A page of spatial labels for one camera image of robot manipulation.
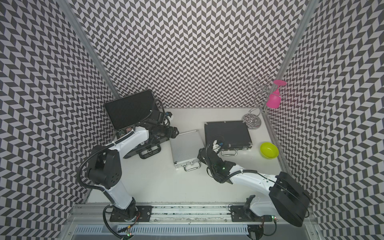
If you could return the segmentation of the small silver poker case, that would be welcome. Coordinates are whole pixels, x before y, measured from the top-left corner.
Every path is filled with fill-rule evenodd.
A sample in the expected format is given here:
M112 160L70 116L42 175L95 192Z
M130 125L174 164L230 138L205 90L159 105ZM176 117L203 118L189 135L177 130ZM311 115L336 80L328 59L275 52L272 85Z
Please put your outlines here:
M180 133L175 139L170 140L170 145L176 169L191 172L201 167L198 154L204 143L198 130Z

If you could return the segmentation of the black textured poker case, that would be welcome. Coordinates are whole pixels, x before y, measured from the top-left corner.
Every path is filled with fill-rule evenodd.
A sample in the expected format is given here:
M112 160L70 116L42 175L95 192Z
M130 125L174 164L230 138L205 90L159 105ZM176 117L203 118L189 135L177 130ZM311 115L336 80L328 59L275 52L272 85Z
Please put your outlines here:
M204 124L206 143L223 143L223 157L236 156L238 151L250 150L253 142L247 125L243 121L207 122Z

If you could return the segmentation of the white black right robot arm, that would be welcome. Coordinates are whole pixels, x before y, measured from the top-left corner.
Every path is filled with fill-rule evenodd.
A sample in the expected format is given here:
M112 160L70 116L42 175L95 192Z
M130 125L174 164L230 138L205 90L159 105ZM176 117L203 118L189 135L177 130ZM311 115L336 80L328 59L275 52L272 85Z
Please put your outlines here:
M199 150L198 159L207 165L216 182L242 185L256 192L245 204L249 218L280 216L295 227L303 225L309 213L311 196L288 173L268 175L247 170L234 162L222 160L218 151L206 148Z

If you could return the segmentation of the large black poker case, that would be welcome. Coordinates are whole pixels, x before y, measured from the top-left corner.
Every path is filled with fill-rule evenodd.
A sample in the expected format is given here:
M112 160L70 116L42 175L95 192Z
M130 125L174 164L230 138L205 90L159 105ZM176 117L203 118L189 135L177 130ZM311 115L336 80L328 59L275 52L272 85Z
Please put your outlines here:
M117 138L127 134L128 128L143 127L149 130L151 127L160 126L165 118L164 106L160 100L154 97L151 90L105 103L104 108L116 131ZM125 154L124 159L135 155L139 155L141 159L152 157L161 152L160 144L165 140L164 137L155 137L150 134L148 140Z

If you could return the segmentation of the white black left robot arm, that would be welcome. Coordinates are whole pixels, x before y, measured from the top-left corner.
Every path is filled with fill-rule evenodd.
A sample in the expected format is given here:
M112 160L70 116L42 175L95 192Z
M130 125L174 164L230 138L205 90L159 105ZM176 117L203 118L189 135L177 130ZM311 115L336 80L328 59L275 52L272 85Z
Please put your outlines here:
M164 140L174 139L179 131L171 126L171 112L150 111L143 120L116 132L116 138L105 146L95 146L77 172L80 186L101 191L112 206L123 211L133 211L135 200L126 190L121 178L121 161L133 155L144 158L152 155L152 147Z

